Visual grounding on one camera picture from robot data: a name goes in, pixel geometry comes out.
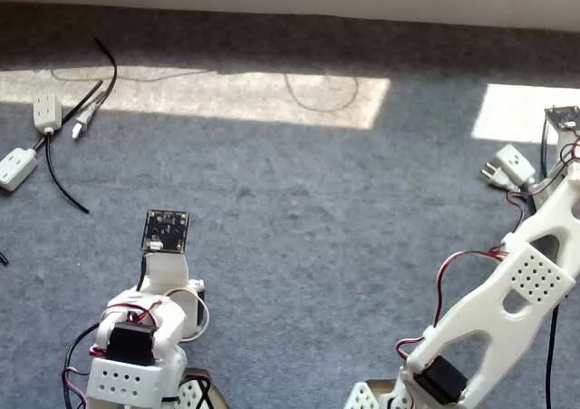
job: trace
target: cable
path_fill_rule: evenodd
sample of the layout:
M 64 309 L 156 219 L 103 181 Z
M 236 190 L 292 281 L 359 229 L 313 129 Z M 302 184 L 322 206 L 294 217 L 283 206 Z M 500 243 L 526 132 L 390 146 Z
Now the cable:
M 65 379 L 68 380 L 68 373 L 69 370 L 68 368 L 71 366 L 71 358 L 73 357 L 73 352 L 74 349 L 76 348 L 76 346 L 78 346 L 81 341 L 83 341 L 83 339 L 89 335 L 93 330 L 95 330 L 97 327 L 99 327 L 99 323 L 95 323 L 94 325 L 90 326 L 89 328 L 83 330 L 81 332 L 80 335 L 78 335 L 76 337 L 76 339 L 72 342 L 72 344 L 69 346 L 67 352 L 66 352 L 66 356 L 64 357 L 64 366 L 63 366 L 63 372 L 62 372 L 62 380 L 63 380 L 63 398 L 64 398 L 64 406 L 66 407 L 66 409 L 73 409 L 73 404 L 71 403 L 71 388 L 67 385 Z
M 399 354 L 400 357 L 402 357 L 403 359 L 407 359 L 407 357 L 409 356 L 408 353 L 403 352 L 401 350 L 401 347 L 406 345 L 406 344 L 415 344 L 415 343 L 420 343 L 423 340 L 423 337 L 419 337 L 419 338 L 403 338 L 401 341 L 399 341 L 396 345 L 395 345 L 395 350 L 397 351 L 397 353 Z
M 51 172 L 51 176 L 53 177 L 54 183 L 63 192 L 63 195 L 66 196 L 68 198 L 68 200 L 75 207 L 77 207 L 78 209 L 80 209 L 85 214 L 89 214 L 90 211 L 86 207 L 84 207 L 77 199 L 75 199 L 73 196 L 71 196 L 71 194 L 69 194 L 69 192 L 64 189 L 64 187 L 61 184 L 61 182 L 58 181 L 58 178 L 56 177 L 56 173 L 54 172 L 53 161 L 51 159 L 51 135 L 50 134 L 46 134 L 44 136 L 44 139 L 46 141 L 46 145 L 44 146 L 45 153 L 46 153 L 46 164 L 48 164 L 48 171 Z
M 316 108 L 316 107 L 310 107 L 298 99 L 298 97 L 296 96 L 296 93 L 294 92 L 294 89 L 292 88 L 292 84 L 290 83 L 290 79 L 288 78 L 288 75 L 286 73 L 284 74 L 284 81 L 286 84 L 286 89 L 290 93 L 290 96 L 292 97 L 294 102 L 296 102 L 299 106 L 301 106 L 305 110 L 309 110 L 311 112 L 339 112 L 340 110 L 344 110 L 345 108 L 349 107 L 356 100 L 356 97 L 358 96 L 359 89 L 360 89 L 359 80 L 356 77 L 353 77 L 354 90 L 353 90 L 353 94 L 351 95 L 350 99 L 347 102 L 343 103 L 342 105 L 338 105 L 337 107 L 333 107 L 333 108 Z
M 141 257 L 141 272 L 139 274 L 139 282 L 137 282 L 137 286 L 135 287 L 136 291 L 141 291 L 141 287 L 143 287 L 143 281 L 145 280 L 145 273 L 147 273 L 147 259 L 143 254 Z
M 194 336 L 190 336 L 189 338 L 181 338 L 181 341 L 179 341 L 180 343 L 190 343 L 191 341 L 195 341 L 196 339 L 198 339 L 200 336 L 202 336 L 206 332 L 206 329 L 208 328 L 208 325 L 209 325 L 209 309 L 208 309 L 208 305 L 206 305 L 206 302 L 204 302 L 201 299 L 201 297 L 198 295 L 198 293 L 194 289 L 189 289 L 189 288 L 171 289 L 170 291 L 165 293 L 163 296 L 170 297 L 171 295 L 178 293 L 180 291 L 194 295 L 198 299 L 198 302 L 201 303 L 201 306 L 203 306 L 203 309 L 205 311 L 205 319 L 206 319 L 205 321 L 206 322 L 201 327 L 201 330 L 199 332 L 197 332 Z
M 554 345 L 556 344 L 556 327 L 558 323 L 558 311 L 560 306 L 556 306 L 552 311 L 552 321 L 550 323 L 550 340 L 547 346 L 546 360 L 546 409 L 552 409 L 552 361 L 554 360 Z
M 547 178 L 547 117 L 544 119 L 544 127 L 542 128 L 542 141 L 540 143 L 540 172 L 542 176 Z
M 502 258 L 505 256 L 505 252 L 482 252 L 479 250 L 467 250 L 461 252 L 455 252 L 449 258 L 445 259 L 445 262 L 441 264 L 439 272 L 437 273 L 437 309 L 435 310 L 435 317 L 433 318 L 433 327 L 439 323 L 441 309 L 443 308 L 443 291 L 442 282 L 443 275 L 449 267 L 449 265 L 457 258 L 463 257 L 465 255 L 478 255 L 481 257 L 492 258 L 497 262 L 501 262 Z
M 0 262 L 4 267 L 8 267 L 8 264 L 10 264 L 10 261 L 8 260 L 6 255 L 2 252 L 0 252 Z
M 64 126 L 82 107 L 87 101 L 91 98 L 91 96 L 99 90 L 99 87 L 102 86 L 102 80 L 97 81 L 95 85 L 84 95 L 84 97 L 77 103 L 69 112 L 67 112 L 63 117 L 63 125 Z M 45 138 L 44 136 L 33 146 L 35 151 L 38 151 L 44 146 Z
M 115 57 L 112 56 L 111 51 L 109 51 L 109 49 L 107 49 L 107 47 L 104 45 L 104 43 L 101 42 L 96 37 L 94 39 L 94 42 L 97 44 L 97 46 L 99 46 L 99 49 L 101 49 L 102 53 L 105 54 L 107 56 L 107 58 L 109 58 L 109 61 L 111 62 L 112 69 L 113 69 L 111 81 L 109 82 L 109 85 L 107 86 L 107 89 L 105 90 L 105 93 L 102 96 L 102 98 L 97 101 L 97 110 L 95 111 L 95 114 L 96 114 L 97 111 L 99 110 L 99 108 L 101 108 L 101 105 L 103 105 L 104 102 L 107 101 L 107 98 L 111 94 L 112 89 L 115 87 L 115 83 L 117 82 L 118 67 L 117 67 L 117 62 L 115 61 Z
M 196 405 L 195 409 L 199 409 L 201 407 L 201 405 L 203 405 L 203 402 L 206 402 L 208 404 L 208 409 L 214 409 L 214 405 L 211 403 L 211 399 L 209 398 L 209 388 L 211 387 L 211 382 L 204 375 L 187 375 L 179 383 L 179 387 L 183 386 L 187 382 L 191 382 L 194 380 L 196 382 L 198 382 L 198 385 L 201 388 L 201 398 L 199 399 L 198 404 Z

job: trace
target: power plug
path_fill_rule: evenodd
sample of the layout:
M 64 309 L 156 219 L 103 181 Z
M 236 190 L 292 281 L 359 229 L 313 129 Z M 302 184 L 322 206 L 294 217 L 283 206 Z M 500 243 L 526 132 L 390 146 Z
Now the power plug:
M 501 168 L 518 187 L 535 181 L 536 169 L 511 144 L 507 144 L 496 153 L 492 164 Z
M 0 161 L 0 187 L 16 190 L 36 167 L 36 151 L 16 148 Z
M 56 94 L 44 94 L 34 100 L 34 127 L 41 134 L 53 133 L 63 125 L 63 107 Z

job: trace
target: white robot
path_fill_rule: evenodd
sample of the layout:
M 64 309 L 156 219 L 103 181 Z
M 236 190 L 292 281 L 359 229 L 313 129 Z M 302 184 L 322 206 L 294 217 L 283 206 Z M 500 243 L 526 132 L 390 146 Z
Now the white robot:
M 63 369 L 64 401 L 79 408 L 227 409 L 208 373 L 187 369 L 179 346 L 201 336 L 209 322 L 203 280 L 189 279 L 183 254 L 187 212 L 150 210 L 143 234 L 138 285 L 112 299 L 101 321 L 77 338 Z M 73 349 L 97 330 L 86 394 L 71 382 Z
M 572 289 L 580 272 L 580 219 L 573 215 L 580 200 L 580 163 L 575 162 L 580 160 L 580 114 L 577 107 L 554 108 L 546 110 L 546 119 L 558 132 L 560 154 L 547 178 L 536 183 L 534 169 L 511 145 L 498 152 L 496 165 L 483 171 L 507 190 L 524 186 L 527 191 L 508 196 L 533 198 L 536 214 L 507 234 L 499 247 L 482 252 L 498 263 L 483 284 L 441 320 L 437 314 L 421 337 L 397 345 L 404 361 L 396 380 L 355 384 L 344 409 L 477 407 L 529 349 L 543 319 Z M 559 242 L 555 260 L 532 246 L 545 236 Z M 514 291 L 521 306 L 508 311 L 504 300 Z M 465 377 L 441 353 L 475 334 L 484 336 L 487 346 L 477 371 Z M 417 345 L 406 354 L 401 346 L 408 343 Z

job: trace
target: black wire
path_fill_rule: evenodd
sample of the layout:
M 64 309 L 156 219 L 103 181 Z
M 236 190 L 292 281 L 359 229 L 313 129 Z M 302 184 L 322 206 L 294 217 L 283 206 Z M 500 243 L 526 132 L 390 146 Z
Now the black wire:
M 2 265 L 4 267 L 8 267 L 8 264 L 10 264 L 10 261 L 8 261 L 8 258 L 6 257 L 6 255 L 2 252 L 0 252 L 0 262 L 2 262 Z
M 556 344 L 556 327 L 558 323 L 558 311 L 560 306 L 552 311 L 552 322 L 550 323 L 550 340 L 547 346 L 546 360 L 546 409 L 552 409 L 552 361 L 554 360 L 554 345 Z
M 199 399 L 195 409 L 199 409 L 201 405 L 203 405 L 203 402 L 208 404 L 209 409 L 214 409 L 214 405 L 211 403 L 211 399 L 209 398 L 209 388 L 211 387 L 211 382 L 204 375 L 187 375 L 185 379 L 179 383 L 179 387 L 183 386 L 187 382 L 194 380 L 199 383 L 199 387 L 201 388 L 201 398 Z
M 77 103 L 69 112 L 67 112 L 63 117 L 63 126 L 73 118 L 73 116 L 83 107 L 85 103 L 91 98 L 91 96 L 102 86 L 102 80 L 97 81 L 95 85 L 84 95 L 79 103 Z M 44 136 L 33 146 L 35 151 L 38 151 L 45 144 L 46 140 Z
M 145 255 L 141 257 L 141 273 L 139 274 L 139 282 L 137 282 L 137 287 L 135 288 L 137 291 L 141 291 L 141 287 L 143 286 L 143 280 L 145 279 L 145 273 L 147 272 L 147 259 L 145 259 Z
M 71 366 L 71 358 L 73 357 L 73 352 L 74 349 L 76 348 L 76 346 L 78 346 L 81 341 L 83 341 L 83 339 L 89 335 L 93 330 L 95 330 L 97 327 L 99 327 L 99 323 L 95 323 L 94 325 L 92 325 L 91 327 L 89 327 L 88 329 L 85 329 L 81 332 L 80 335 L 78 335 L 76 337 L 76 339 L 74 340 L 74 342 L 69 346 L 69 349 L 66 351 L 66 356 L 64 357 L 64 366 L 63 366 L 63 373 L 65 373 L 66 368 L 68 368 L 69 366 Z M 70 389 L 66 386 L 66 383 L 63 380 L 63 398 L 64 398 L 64 406 L 66 407 L 66 409 L 73 409 L 73 404 L 71 403 L 71 391 Z
M 63 192 L 63 195 L 66 196 L 68 198 L 68 200 L 74 206 L 76 206 L 78 209 L 80 209 L 85 214 L 89 214 L 90 211 L 86 207 L 84 207 L 77 199 L 75 199 L 73 196 L 71 196 L 69 194 L 69 192 L 64 189 L 61 182 L 58 181 L 58 178 L 56 178 L 56 173 L 54 172 L 54 167 L 53 167 L 53 161 L 51 160 L 51 135 L 46 134 L 46 136 L 44 138 L 46 139 L 46 145 L 44 146 L 44 149 L 46 152 L 46 164 L 48 164 L 48 171 L 51 172 L 51 176 L 53 177 L 54 183 Z
M 109 49 L 104 45 L 104 43 L 97 38 L 94 39 L 94 42 L 97 44 L 97 46 L 99 46 L 99 49 L 101 49 L 102 53 L 105 54 L 107 58 L 109 58 L 109 61 L 111 62 L 112 65 L 112 78 L 111 81 L 109 82 L 109 86 L 107 86 L 107 89 L 105 90 L 104 95 L 101 97 L 99 101 L 97 101 L 97 108 L 94 113 L 96 114 L 97 111 L 101 108 L 101 105 L 103 105 L 105 101 L 107 101 L 107 98 L 111 94 L 112 89 L 115 87 L 115 83 L 117 82 L 118 67 L 117 62 L 115 61 L 115 57 L 112 56 L 111 51 L 109 51 Z
M 560 161 L 566 166 L 566 161 L 564 161 L 563 151 L 560 151 Z M 575 145 L 572 145 L 572 159 L 574 158 Z M 547 152 L 547 118 L 544 120 L 544 128 L 542 130 L 542 142 L 540 145 L 540 168 L 542 172 L 543 179 L 547 178 L 547 166 L 546 166 L 546 152 Z M 554 361 L 554 347 L 556 345 L 556 329 L 558 323 L 558 311 L 560 306 L 556 306 L 552 311 L 552 319 L 550 322 L 550 338 L 547 345 L 547 359 L 546 359 L 546 409 L 552 409 L 552 364 Z
M 547 178 L 547 117 L 544 119 L 544 127 L 542 128 L 542 141 L 540 143 L 540 171 L 542 179 Z

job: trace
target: white power strip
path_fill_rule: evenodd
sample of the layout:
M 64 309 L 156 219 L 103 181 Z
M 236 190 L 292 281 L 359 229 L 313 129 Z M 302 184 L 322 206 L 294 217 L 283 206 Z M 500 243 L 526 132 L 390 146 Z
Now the white power strip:
M 15 148 L 0 161 L 0 187 L 14 191 L 38 164 L 34 149 Z

